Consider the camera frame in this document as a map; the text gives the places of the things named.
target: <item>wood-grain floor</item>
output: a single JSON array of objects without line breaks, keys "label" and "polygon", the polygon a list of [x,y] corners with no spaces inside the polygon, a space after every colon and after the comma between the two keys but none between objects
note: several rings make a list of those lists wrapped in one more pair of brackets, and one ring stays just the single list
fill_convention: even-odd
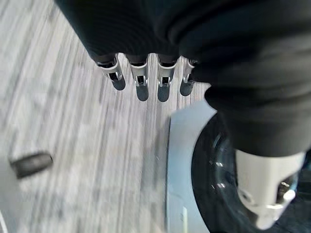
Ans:
[{"label": "wood-grain floor", "polygon": [[207,86],[179,94],[181,59],[159,102],[153,55],[140,102],[120,54],[126,88],[116,91],[51,0],[0,1],[0,44],[0,156],[54,157],[51,170],[20,183],[19,232],[165,232],[169,118]]}]

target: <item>black rubber stopper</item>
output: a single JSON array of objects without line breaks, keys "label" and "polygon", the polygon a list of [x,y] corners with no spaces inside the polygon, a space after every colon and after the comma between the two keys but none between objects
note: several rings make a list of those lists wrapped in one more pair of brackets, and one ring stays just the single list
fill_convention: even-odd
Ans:
[{"label": "black rubber stopper", "polygon": [[157,98],[161,102],[166,102],[169,99],[170,96],[170,87],[169,86],[163,86],[158,87],[157,89]]},{"label": "black rubber stopper", "polygon": [[140,101],[146,101],[149,97],[148,86],[136,86],[136,93]]},{"label": "black rubber stopper", "polygon": [[38,152],[11,162],[18,179],[33,175],[52,166],[53,159],[48,152]]}]

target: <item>black sleeve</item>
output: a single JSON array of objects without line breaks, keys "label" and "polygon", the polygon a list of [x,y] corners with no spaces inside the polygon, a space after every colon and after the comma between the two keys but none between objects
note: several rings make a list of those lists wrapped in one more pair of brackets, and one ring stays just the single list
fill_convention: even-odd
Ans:
[{"label": "black sleeve", "polygon": [[180,54],[233,146],[287,156],[311,145],[311,1],[57,0],[90,56]]}]

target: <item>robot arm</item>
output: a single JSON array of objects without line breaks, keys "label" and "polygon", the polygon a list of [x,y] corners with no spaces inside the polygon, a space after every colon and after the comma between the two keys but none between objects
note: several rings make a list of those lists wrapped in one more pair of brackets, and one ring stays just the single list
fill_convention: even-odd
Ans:
[{"label": "robot arm", "polygon": [[238,195],[257,228],[272,227],[295,198],[298,172],[304,161],[303,152],[263,157],[236,150]]},{"label": "robot arm", "polygon": [[[188,64],[181,93],[188,95],[194,81],[211,84],[205,98],[237,150],[241,202],[258,228],[271,227],[294,198],[311,146],[311,1],[56,2],[106,73],[106,54],[127,54],[142,101],[148,98],[146,59],[138,65],[131,56],[155,52],[198,61]],[[115,61],[119,76],[110,78],[121,90]],[[172,76],[175,62],[159,60],[159,67]],[[171,80],[160,77],[158,89],[167,90]]]}]

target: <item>wheel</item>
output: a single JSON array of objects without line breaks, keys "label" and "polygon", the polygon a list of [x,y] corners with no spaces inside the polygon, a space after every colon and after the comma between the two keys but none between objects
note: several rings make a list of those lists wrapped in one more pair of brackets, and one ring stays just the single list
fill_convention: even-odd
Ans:
[{"label": "wheel", "polygon": [[198,137],[191,179],[198,209],[210,232],[310,233],[311,175],[308,169],[300,172],[296,198],[274,226],[265,231],[253,227],[237,194],[235,150],[217,114]]}]

